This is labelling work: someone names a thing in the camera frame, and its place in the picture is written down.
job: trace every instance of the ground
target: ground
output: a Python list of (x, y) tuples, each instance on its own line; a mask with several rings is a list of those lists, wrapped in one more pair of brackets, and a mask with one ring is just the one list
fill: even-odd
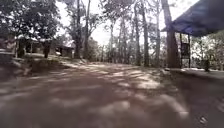
[(222, 80), (128, 65), (71, 66), (2, 79), (0, 127), (224, 127)]

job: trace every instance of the sky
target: sky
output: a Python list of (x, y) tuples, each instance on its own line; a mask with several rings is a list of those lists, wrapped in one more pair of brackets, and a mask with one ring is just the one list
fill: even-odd
[[(88, 0), (82, 0), (82, 1), (85, 5), (87, 5)], [(174, 20), (178, 16), (180, 16), (183, 12), (185, 12), (188, 8), (190, 8), (198, 0), (168, 0), (168, 1), (169, 1), (169, 4), (176, 3), (175, 7), (170, 8), (172, 19)], [(93, 14), (100, 13), (101, 10), (99, 9), (98, 5), (99, 5), (99, 0), (92, 0), (90, 12)], [(57, 2), (57, 6), (59, 8), (60, 15), (61, 15), (60, 22), (63, 25), (68, 26), (70, 24), (70, 18), (67, 16), (68, 14), (65, 10), (66, 5), (61, 2)], [(163, 13), (161, 13), (160, 14), (160, 29), (165, 27), (163, 19), (164, 19)], [(110, 39), (110, 32), (104, 29), (105, 25), (106, 24), (102, 24), (98, 26), (97, 29), (92, 34), (93, 39), (98, 41), (98, 44), (100, 45), (107, 44)], [(61, 29), (59, 34), (65, 34), (65, 30)]]

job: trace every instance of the dirt road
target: dirt road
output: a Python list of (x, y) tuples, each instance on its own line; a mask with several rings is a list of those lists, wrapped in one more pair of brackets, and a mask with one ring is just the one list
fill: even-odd
[(222, 82), (90, 64), (0, 82), (0, 128), (223, 128)]

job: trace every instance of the pole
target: pole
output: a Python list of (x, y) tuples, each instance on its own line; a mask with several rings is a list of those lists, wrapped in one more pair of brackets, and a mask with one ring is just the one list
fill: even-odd
[(182, 68), (183, 61), (182, 61), (182, 34), (180, 33), (180, 67)]
[(189, 68), (191, 68), (191, 37), (188, 34), (188, 43), (189, 43)]

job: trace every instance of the roof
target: roof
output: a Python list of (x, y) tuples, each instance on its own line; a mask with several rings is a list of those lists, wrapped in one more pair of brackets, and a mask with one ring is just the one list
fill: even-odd
[(224, 29), (224, 0), (200, 0), (165, 28), (195, 37), (206, 36)]

